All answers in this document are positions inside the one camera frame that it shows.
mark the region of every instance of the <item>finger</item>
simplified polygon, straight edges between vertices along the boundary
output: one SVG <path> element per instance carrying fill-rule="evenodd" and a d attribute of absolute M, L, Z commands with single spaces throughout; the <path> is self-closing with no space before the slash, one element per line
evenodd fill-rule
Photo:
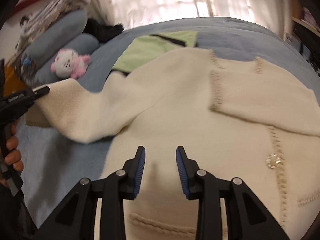
<path fill-rule="evenodd" d="M 17 120 L 15 120 L 14 123 L 13 123 L 13 125 L 14 125 L 15 127 L 17 127 L 17 125 L 18 125 L 18 123 L 20 122 L 20 120 L 21 120 L 21 117 L 18 118 Z"/>
<path fill-rule="evenodd" d="M 11 125 L 11 127 L 10 127 L 10 133 L 11 133 L 11 135 L 15 135 L 16 132 L 17 132 L 17 129 L 16 129 L 16 127 L 14 126 L 14 124 Z"/>
<path fill-rule="evenodd" d="M 7 165 L 12 165 L 20 160 L 21 160 L 21 152 L 19 150 L 13 150 L 4 158 L 4 162 Z"/>
<path fill-rule="evenodd" d="M 17 127 L 19 121 L 20 121 L 20 118 L 19 118 L 18 120 L 16 120 L 16 121 L 11 125 L 10 132 L 11 132 L 12 135 L 15 135 L 15 134 L 16 134 L 16 132 L 17 132 L 16 127 Z"/>
<path fill-rule="evenodd" d="M 11 136 L 8 140 L 7 140 L 7 143 L 6 143 L 6 146 L 7 146 L 7 149 L 9 151 L 15 149 L 18 147 L 18 143 L 19 143 L 19 140 L 17 137 L 15 136 Z"/>
<path fill-rule="evenodd" d="M 23 171 L 23 162 L 22 161 L 18 161 L 14 164 L 12 164 L 12 167 L 16 170 L 16 171 L 19 171 L 19 172 L 22 172 Z"/>
<path fill-rule="evenodd" d="M 9 187 L 9 185 L 5 179 L 0 179 L 0 183 L 5 187 Z"/>

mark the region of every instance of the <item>black fabric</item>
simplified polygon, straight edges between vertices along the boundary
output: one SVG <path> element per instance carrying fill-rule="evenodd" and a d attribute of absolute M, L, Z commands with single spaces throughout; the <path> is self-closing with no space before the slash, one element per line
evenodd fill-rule
<path fill-rule="evenodd" d="M 159 35 L 159 34 L 150 34 L 150 36 L 157 36 L 157 37 L 160 37 L 161 39 L 164 39 L 166 41 L 170 41 L 174 44 L 177 44 L 177 45 L 180 45 L 180 46 L 183 46 L 183 47 L 186 47 L 186 43 L 182 40 L 177 40 L 177 39 L 173 39 L 173 38 L 169 38 L 169 37 L 166 37 L 166 36 L 162 36 L 162 35 Z"/>
<path fill-rule="evenodd" d="M 21 202 L 20 213 L 18 218 L 18 230 L 17 233 L 23 238 L 30 240 L 33 238 L 35 233 L 38 231 L 38 228 L 34 224 L 32 217 L 24 204 Z"/>
<path fill-rule="evenodd" d="M 121 24 L 116 26 L 102 25 L 95 19 L 89 18 L 83 32 L 96 37 L 99 42 L 106 43 L 123 32 L 123 26 Z"/>
<path fill-rule="evenodd" d="M 121 71 L 121 70 L 118 70 L 118 69 L 111 69 L 110 72 L 109 72 L 109 75 L 107 76 L 106 80 L 108 79 L 108 77 L 110 76 L 110 74 L 113 72 L 113 71 L 118 71 L 118 72 L 121 72 L 123 75 L 127 76 L 129 75 L 130 73 L 129 72 L 124 72 L 124 71 Z"/>
<path fill-rule="evenodd" d="M 18 236 L 18 217 L 23 195 L 12 196 L 10 190 L 0 184 L 0 239 L 21 240 Z"/>

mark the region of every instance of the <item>button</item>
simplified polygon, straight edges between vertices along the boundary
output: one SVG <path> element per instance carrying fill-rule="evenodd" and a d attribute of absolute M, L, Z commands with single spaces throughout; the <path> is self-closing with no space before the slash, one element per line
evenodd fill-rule
<path fill-rule="evenodd" d="M 281 158 L 277 154 L 272 153 L 266 157 L 266 165 L 269 168 L 272 168 L 272 169 L 277 168 L 279 167 L 280 163 L 281 163 Z"/>

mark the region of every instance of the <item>hello kitty plush toy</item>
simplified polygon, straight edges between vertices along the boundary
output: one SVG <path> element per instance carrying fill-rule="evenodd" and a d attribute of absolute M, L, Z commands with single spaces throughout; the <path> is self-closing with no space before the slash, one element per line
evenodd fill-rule
<path fill-rule="evenodd" d="M 84 76 L 89 61 L 90 55 L 79 55 L 73 49 L 60 49 L 50 69 L 61 79 L 77 79 Z"/>

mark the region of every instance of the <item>wall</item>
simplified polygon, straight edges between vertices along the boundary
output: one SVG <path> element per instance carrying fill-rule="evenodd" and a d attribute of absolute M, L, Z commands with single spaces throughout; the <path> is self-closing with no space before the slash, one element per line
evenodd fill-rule
<path fill-rule="evenodd" d="M 45 6 L 50 0 L 41 0 L 31 6 L 18 12 L 10 19 L 8 19 L 2 29 L 0 30 L 0 59 L 4 58 L 7 62 L 15 53 L 15 46 L 18 43 L 20 37 L 20 20 L 22 16 L 29 13 L 35 13 Z"/>
<path fill-rule="evenodd" d="M 291 17 L 300 19 L 302 12 L 302 5 L 299 0 L 290 0 L 290 14 Z M 293 34 L 294 22 L 290 22 L 290 31 L 289 34 Z"/>

